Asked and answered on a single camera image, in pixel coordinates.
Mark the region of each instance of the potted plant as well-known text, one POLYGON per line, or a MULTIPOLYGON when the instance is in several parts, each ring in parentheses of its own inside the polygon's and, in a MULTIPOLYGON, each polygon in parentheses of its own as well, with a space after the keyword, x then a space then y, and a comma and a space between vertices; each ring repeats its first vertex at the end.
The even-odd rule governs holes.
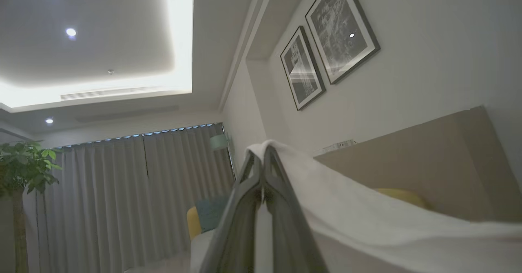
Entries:
POLYGON ((0 145, 0 198, 13 197, 16 273, 27 273, 26 221, 22 195, 34 189, 43 193, 47 184, 58 182, 51 170, 61 169, 51 162, 56 150, 43 150, 37 142, 25 141, 15 145, 0 145))

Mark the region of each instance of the wooden headboard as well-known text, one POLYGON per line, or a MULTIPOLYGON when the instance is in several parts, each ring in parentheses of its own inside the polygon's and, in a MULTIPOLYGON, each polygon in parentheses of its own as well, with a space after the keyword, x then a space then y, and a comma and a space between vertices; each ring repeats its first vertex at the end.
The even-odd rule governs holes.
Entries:
POLYGON ((522 221, 522 196, 483 107, 315 159, 370 188, 401 188, 471 221, 522 221))

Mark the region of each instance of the yellow cushion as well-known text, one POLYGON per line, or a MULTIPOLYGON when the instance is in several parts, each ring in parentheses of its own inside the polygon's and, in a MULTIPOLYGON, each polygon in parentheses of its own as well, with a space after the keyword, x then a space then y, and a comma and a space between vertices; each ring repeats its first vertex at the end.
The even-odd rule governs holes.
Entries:
POLYGON ((201 234, 201 224, 199 224, 199 215, 197 213, 196 206, 193 206, 188 210, 187 224, 188 234, 190 235, 190 241, 192 241, 196 236, 201 234))
POLYGON ((395 188, 376 188, 375 190, 379 193, 382 193, 383 195, 414 204, 415 206, 424 208, 426 210, 431 210, 431 207, 426 200, 411 191, 395 188))

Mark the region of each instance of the curtain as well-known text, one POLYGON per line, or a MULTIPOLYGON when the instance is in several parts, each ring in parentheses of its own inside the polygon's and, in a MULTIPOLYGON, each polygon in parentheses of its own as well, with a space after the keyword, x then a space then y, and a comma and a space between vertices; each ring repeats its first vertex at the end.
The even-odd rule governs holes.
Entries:
POLYGON ((188 209, 233 185, 227 151, 209 145, 222 133, 212 124, 64 148, 38 217, 41 263, 120 273, 187 251, 188 209))

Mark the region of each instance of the teal pillow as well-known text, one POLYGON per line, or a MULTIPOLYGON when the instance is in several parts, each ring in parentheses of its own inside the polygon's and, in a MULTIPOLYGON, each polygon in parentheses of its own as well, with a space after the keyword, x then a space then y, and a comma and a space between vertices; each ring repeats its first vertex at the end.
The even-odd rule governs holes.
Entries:
POLYGON ((201 233, 218 228, 219 221, 227 206, 228 195, 216 197, 210 200, 204 199, 196 202, 201 233))

